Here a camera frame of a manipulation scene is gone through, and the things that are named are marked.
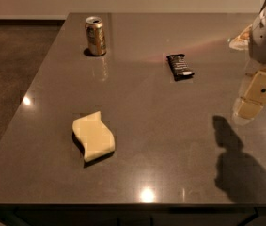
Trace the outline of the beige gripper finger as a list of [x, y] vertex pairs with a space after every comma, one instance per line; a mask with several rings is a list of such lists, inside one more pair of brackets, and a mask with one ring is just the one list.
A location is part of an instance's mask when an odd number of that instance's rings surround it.
[[243, 98], [237, 98], [233, 106], [232, 119], [238, 125], [246, 125], [251, 122], [261, 110], [261, 105], [246, 102]]

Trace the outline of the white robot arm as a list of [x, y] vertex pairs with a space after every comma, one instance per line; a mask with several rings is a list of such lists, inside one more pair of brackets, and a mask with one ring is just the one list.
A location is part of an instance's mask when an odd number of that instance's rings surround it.
[[235, 37], [229, 47], [249, 54], [232, 115], [235, 123], [245, 125], [266, 105], [266, 0], [254, 22]]

